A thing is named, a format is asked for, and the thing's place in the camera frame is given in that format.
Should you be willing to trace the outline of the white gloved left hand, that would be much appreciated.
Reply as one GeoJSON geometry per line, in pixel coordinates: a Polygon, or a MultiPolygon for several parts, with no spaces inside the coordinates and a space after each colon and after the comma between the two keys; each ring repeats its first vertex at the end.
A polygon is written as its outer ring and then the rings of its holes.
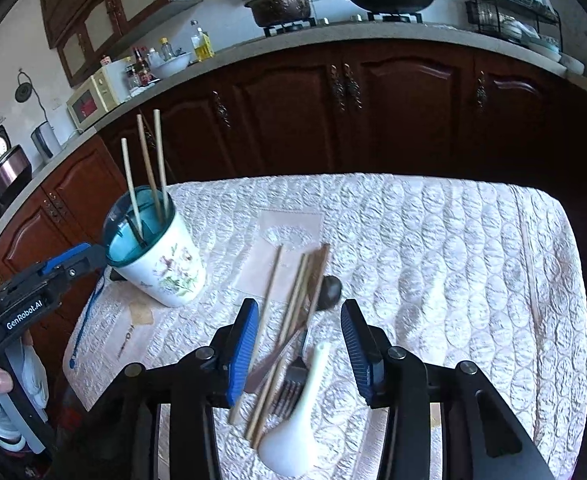
{"type": "Polygon", "coordinates": [[[37,355],[30,332],[22,336],[22,342],[15,342],[9,348],[12,364],[16,364],[16,379],[0,368],[0,448],[9,453],[44,452],[45,445],[20,414],[9,393],[15,385],[23,392],[35,408],[37,415],[47,419],[44,409],[49,392],[45,367],[37,355]]]}

